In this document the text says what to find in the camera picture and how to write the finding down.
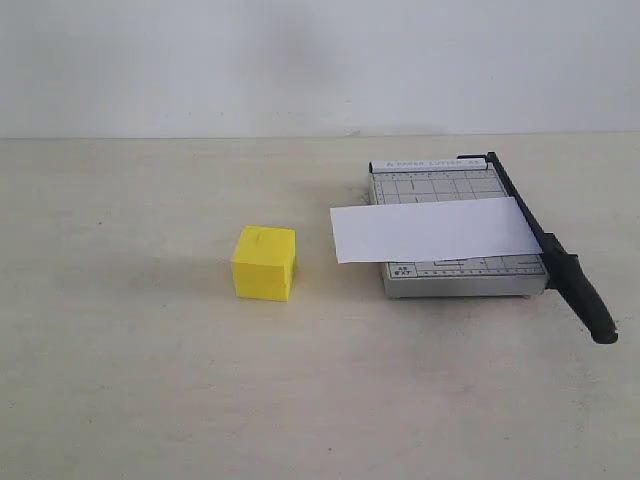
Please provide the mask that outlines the yellow foam cube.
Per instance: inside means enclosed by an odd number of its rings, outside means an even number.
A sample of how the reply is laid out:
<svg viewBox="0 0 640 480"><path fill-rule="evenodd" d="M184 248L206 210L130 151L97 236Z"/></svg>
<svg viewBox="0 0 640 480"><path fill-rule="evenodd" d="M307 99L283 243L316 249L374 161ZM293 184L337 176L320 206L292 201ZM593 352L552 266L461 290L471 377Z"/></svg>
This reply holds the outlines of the yellow foam cube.
<svg viewBox="0 0 640 480"><path fill-rule="evenodd" d="M296 232L247 225L232 257L233 281L240 298L289 300L296 267Z"/></svg>

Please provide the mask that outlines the white paper sheet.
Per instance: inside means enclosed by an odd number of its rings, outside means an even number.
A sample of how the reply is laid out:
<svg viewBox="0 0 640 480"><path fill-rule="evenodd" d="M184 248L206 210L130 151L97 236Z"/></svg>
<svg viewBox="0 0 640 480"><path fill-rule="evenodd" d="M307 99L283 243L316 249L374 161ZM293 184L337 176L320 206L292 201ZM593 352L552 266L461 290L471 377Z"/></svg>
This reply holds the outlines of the white paper sheet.
<svg viewBox="0 0 640 480"><path fill-rule="evenodd" d="M337 261L425 262L540 254L512 197L330 210Z"/></svg>

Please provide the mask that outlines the black cutter blade arm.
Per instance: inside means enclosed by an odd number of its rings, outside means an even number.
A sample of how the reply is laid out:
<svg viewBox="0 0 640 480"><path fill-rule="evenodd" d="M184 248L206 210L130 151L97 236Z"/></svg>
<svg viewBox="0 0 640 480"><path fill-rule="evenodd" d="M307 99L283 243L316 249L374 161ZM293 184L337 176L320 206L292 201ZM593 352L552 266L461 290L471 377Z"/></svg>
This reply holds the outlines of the black cutter blade arm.
<svg viewBox="0 0 640 480"><path fill-rule="evenodd" d="M618 340L616 324L601 296L589 281L576 254L568 253L557 237L546 232L518 192L495 152L484 155L459 155L458 160L484 159L492 164L509 196L513 197L529 224L542 253L548 272L546 289L556 290L571 307L597 344L610 345Z"/></svg>

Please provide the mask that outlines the grey metal paper cutter base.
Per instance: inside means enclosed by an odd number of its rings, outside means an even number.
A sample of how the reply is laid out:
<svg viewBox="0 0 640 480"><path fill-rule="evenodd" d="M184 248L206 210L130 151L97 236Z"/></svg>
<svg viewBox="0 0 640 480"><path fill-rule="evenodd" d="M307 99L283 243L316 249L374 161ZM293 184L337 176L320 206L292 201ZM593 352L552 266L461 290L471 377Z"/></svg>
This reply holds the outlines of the grey metal paper cutter base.
<svg viewBox="0 0 640 480"><path fill-rule="evenodd" d="M387 160L369 164L372 205L500 198L509 188L485 155L446 160ZM531 296L548 273L538 255L383 263L390 298Z"/></svg>

